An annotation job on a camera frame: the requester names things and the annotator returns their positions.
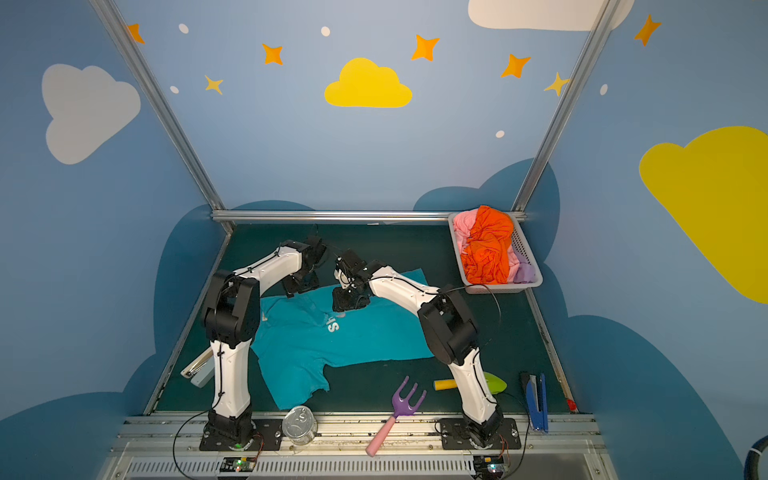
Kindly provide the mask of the front aluminium rail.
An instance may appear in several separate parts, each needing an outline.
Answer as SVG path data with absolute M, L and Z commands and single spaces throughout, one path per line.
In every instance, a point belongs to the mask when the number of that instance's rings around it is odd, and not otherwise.
M 555 415 L 549 432 L 510 415 L 521 450 L 444 450 L 442 418 L 425 413 L 398 420 L 375 457 L 365 449 L 385 423 L 383 413 L 319 413 L 314 440 L 297 446 L 283 434 L 278 451 L 200 451 L 202 423 L 178 413 L 128 418 L 107 454 L 101 479 L 473 479 L 473 457 L 498 457 L 501 479 L 615 479 L 618 474 L 596 420 Z M 250 473 L 220 473 L 224 457 L 256 457 Z

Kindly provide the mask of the silver tin can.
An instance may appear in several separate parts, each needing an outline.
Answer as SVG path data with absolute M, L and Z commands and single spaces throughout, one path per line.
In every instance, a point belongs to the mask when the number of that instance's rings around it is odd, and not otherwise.
M 309 407 L 298 405 L 284 417 L 282 433 L 294 445 L 307 445 L 314 440 L 318 433 L 317 419 Z

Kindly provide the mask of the left aluminium frame post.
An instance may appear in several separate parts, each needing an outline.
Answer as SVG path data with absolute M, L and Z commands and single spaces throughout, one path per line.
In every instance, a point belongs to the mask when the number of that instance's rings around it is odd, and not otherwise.
M 90 5 L 141 87 L 212 213 L 225 210 L 220 195 L 172 111 L 164 91 L 141 53 L 139 44 L 130 34 L 117 4 L 114 1 L 91 0 Z

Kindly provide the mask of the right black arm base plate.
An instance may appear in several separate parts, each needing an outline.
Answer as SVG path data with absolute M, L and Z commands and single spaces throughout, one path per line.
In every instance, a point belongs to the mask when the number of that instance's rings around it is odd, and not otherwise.
M 504 418 L 496 433 L 483 446 L 473 442 L 467 422 L 463 418 L 442 418 L 437 423 L 437 432 L 444 450 L 521 450 L 522 437 L 517 423 Z

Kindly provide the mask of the right green circuit board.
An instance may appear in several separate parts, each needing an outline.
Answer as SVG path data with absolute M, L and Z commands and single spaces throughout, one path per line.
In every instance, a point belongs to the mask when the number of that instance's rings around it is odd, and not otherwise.
M 499 480 L 506 473 L 504 463 L 498 457 L 474 456 L 474 480 Z

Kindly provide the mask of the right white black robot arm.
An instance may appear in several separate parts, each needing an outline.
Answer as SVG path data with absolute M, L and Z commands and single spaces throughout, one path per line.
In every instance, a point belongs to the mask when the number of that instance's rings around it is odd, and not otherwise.
M 487 448 L 503 422 L 503 412 L 491 393 L 481 365 L 478 327 L 463 297 L 453 288 L 418 283 L 388 265 L 367 263 L 347 250 L 336 259 L 332 292 L 336 312 L 359 310 L 375 296 L 415 315 L 430 352 L 447 365 L 462 400 L 469 439 Z

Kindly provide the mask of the purple pink toy rake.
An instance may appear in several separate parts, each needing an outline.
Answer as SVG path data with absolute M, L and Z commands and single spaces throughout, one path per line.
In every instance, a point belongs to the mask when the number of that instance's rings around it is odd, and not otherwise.
M 365 449 L 365 453 L 369 457 L 375 457 L 381 448 L 382 444 L 386 440 L 388 434 L 394 427 L 395 423 L 400 417 L 405 416 L 413 416 L 415 413 L 418 412 L 421 404 L 424 402 L 427 391 L 423 390 L 421 392 L 421 395 L 419 398 L 412 403 L 411 399 L 418 390 L 419 385 L 417 383 L 414 383 L 412 385 L 412 388 L 410 391 L 403 396 L 402 393 L 405 389 L 405 387 L 409 384 L 410 377 L 406 376 L 398 389 L 395 391 L 395 393 L 392 396 L 392 407 L 393 412 L 390 415 L 390 417 L 387 419 L 387 421 L 381 426 L 381 428 L 378 430 L 378 432 L 373 436 L 371 441 L 369 442 L 368 446 Z

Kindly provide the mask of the horizontal aluminium frame bar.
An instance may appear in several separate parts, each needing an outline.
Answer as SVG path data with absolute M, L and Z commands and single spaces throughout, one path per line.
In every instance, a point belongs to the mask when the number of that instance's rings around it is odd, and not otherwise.
M 453 212 L 428 211 L 268 211 L 268 210 L 214 210 L 211 217 L 219 223 L 441 223 L 447 222 Z

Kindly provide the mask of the teal printed t shirt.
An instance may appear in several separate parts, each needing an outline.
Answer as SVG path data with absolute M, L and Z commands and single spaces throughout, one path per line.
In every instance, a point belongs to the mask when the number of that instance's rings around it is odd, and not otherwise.
M 261 322 L 251 348 L 280 410 L 328 391 L 327 366 L 430 358 L 418 317 L 373 297 L 360 310 L 332 310 L 331 286 L 292 298 L 263 297 Z

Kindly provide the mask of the red tipped white pen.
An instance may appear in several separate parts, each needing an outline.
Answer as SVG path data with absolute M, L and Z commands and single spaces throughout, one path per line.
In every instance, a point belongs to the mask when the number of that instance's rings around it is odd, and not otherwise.
M 537 325 L 537 329 L 542 338 L 550 364 L 555 373 L 555 377 L 560 385 L 560 388 L 563 392 L 564 397 L 566 398 L 569 411 L 572 414 L 579 414 L 580 411 L 574 401 L 573 394 L 572 394 L 569 382 L 567 380 L 565 371 L 563 369 L 559 355 L 556 351 L 556 347 L 550 335 L 549 329 L 547 327 L 547 324 L 542 314 L 542 311 L 540 309 L 540 306 L 536 300 L 535 294 L 533 293 L 532 290 L 527 290 L 525 292 L 525 295 L 526 295 L 528 304 L 530 306 L 532 315 L 534 317 L 535 323 Z

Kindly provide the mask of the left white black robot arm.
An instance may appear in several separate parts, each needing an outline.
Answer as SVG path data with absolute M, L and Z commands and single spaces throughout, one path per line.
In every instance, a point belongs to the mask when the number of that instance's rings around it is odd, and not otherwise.
M 287 240 L 271 254 L 234 271 L 217 271 L 206 293 L 202 325 L 214 356 L 215 398 L 207 412 L 202 451 L 243 451 L 256 432 L 248 386 L 248 355 L 261 322 L 261 297 L 276 284 L 291 298 L 319 287 L 315 272 L 327 250 L 319 236 Z

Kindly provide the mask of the white plastic laundry basket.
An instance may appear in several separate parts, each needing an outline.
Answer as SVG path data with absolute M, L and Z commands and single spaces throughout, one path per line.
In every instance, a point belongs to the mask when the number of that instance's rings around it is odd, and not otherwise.
M 481 206 L 454 213 L 448 222 L 461 281 L 468 293 L 518 293 L 542 284 L 538 263 L 513 214 Z M 536 269 L 534 283 L 513 282 L 521 262 Z

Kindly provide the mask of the blue stapler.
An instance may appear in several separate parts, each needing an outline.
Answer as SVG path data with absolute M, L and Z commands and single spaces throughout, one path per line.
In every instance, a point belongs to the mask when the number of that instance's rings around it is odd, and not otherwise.
M 545 375 L 543 373 L 521 372 L 519 378 L 532 428 L 539 432 L 548 433 L 549 417 Z

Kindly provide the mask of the left green circuit board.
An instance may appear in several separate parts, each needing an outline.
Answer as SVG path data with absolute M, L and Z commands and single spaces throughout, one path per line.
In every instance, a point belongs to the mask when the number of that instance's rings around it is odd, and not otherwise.
M 250 473 L 257 464 L 256 457 L 224 457 L 219 468 L 220 473 Z

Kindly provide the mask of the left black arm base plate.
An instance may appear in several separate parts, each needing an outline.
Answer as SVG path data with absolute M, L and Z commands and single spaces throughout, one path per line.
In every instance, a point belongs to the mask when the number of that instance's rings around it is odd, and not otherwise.
M 205 427 L 199 444 L 200 451 L 216 452 L 256 452 L 278 451 L 282 443 L 282 421 L 275 419 L 252 419 L 251 436 L 236 442 L 223 433 L 216 433 Z

